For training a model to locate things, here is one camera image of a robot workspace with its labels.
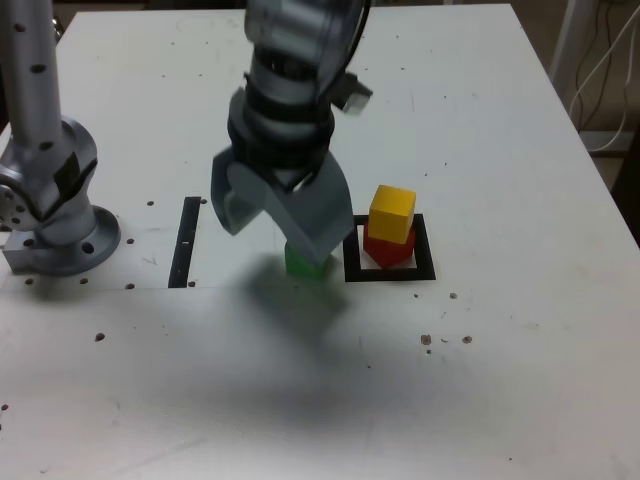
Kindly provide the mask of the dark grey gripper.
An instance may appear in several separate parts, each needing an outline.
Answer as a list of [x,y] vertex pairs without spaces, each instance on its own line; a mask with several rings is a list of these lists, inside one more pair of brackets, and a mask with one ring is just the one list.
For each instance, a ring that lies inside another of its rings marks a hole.
[[349,187],[332,154],[317,173],[273,169],[272,183],[233,162],[233,150],[226,148],[213,158],[211,173],[211,204],[229,234],[237,235],[264,211],[296,253],[321,264],[353,230]]

